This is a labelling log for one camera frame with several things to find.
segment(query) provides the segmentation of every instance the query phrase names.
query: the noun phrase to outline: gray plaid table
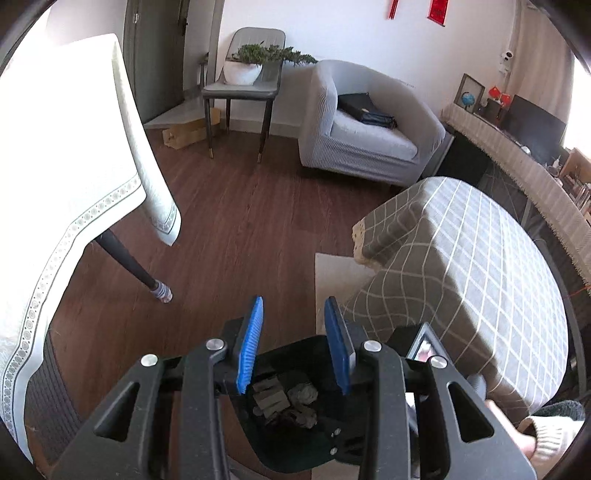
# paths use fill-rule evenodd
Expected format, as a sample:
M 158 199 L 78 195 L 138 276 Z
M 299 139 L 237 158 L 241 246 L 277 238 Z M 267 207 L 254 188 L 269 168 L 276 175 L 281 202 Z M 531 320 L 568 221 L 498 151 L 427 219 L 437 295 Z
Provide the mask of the gray plaid table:
M 487 195 L 430 178 L 353 236 L 356 260 L 376 276 L 341 305 L 347 320 L 381 341 L 397 326 L 429 323 L 456 368 L 482 373 L 512 421 L 556 393 L 568 352 L 560 292 L 532 240 Z

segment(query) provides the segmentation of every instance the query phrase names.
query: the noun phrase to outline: white wall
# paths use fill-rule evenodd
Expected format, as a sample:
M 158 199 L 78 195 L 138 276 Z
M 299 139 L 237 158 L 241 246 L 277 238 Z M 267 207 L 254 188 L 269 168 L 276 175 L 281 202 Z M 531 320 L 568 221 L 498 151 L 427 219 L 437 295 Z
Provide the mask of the white wall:
M 199 60 L 209 51 L 213 7 L 216 0 L 191 0 L 185 35 L 183 89 L 199 83 Z
M 427 19 L 430 4 L 401 0 L 395 19 L 387 20 L 391 0 L 226 0 L 218 73 L 238 28 L 279 28 L 288 46 L 319 60 L 352 61 L 410 83 L 439 114 L 464 73 L 486 87 L 499 81 L 515 0 L 450 0 L 445 27 Z M 307 68 L 285 65 L 274 123 L 300 125 L 308 82 Z M 232 102 L 236 119 L 261 121 L 263 112 L 263 102 Z
M 47 19 L 47 38 L 64 45 L 114 33 L 123 45 L 126 8 L 127 0 L 57 0 Z

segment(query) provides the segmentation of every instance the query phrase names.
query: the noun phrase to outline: gray armchair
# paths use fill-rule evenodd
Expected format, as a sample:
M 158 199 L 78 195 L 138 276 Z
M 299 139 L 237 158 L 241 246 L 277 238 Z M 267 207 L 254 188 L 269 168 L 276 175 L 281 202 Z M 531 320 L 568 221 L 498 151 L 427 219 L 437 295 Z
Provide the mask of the gray armchair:
M 397 129 L 365 125 L 337 110 L 339 95 L 365 92 L 377 108 L 394 116 Z M 298 138 L 303 166 L 407 187 L 444 136 L 441 122 L 400 80 L 339 60 L 315 66 Z

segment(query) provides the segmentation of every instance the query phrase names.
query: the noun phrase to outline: globe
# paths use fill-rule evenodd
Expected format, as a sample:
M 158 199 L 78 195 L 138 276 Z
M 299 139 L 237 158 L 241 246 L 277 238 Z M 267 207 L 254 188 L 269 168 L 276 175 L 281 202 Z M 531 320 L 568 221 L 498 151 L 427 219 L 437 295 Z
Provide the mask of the globe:
M 470 92 L 465 92 L 462 93 L 462 103 L 464 104 L 464 109 L 468 110 L 468 107 L 471 107 L 476 103 L 476 99 Z

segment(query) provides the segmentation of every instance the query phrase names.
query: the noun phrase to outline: gray chair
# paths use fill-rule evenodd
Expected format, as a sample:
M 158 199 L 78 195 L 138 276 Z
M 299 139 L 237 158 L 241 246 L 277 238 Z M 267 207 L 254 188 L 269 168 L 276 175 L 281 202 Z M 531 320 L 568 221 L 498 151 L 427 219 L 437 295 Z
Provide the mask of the gray chair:
M 263 44 L 265 47 L 279 45 L 285 47 L 285 32 L 273 28 L 254 28 L 245 27 L 238 30 L 230 47 L 226 58 L 229 59 L 235 54 L 242 45 Z M 258 161 L 260 163 L 262 152 L 265 148 L 265 141 L 269 136 L 271 127 L 271 114 L 273 111 L 273 100 L 279 93 L 281 86 L 281 70 L 283 62 L 267 64 L 263 67 L 261 74 L 252 86 L 227 85 L 224 72 L 220 74 L 217 82 L 206 85 L 203 92 L 205 105 L 205 121 L 207 129 L 207 142 L 209 143 L 209 156 L 213 158 L 213 140 L 212 140 L 212 121 L 210 116 L 210 100 L 221 98 L 226 100 L 226 129 L 230 131 L 230 108 L 232 99 L 236 100 L 259 100 L 267 103 L 265 108 L 265 117 L 262 124 L 261 143 L 259 147 Z
M 339 95 L 365 92 L 394 116 L 397 129 L 365 125 L 337 110 Z M 345 61 L 315 66 L 298 138 L 303 166 L 407 187 L 444 137 L 441 122 L 404 82 Z

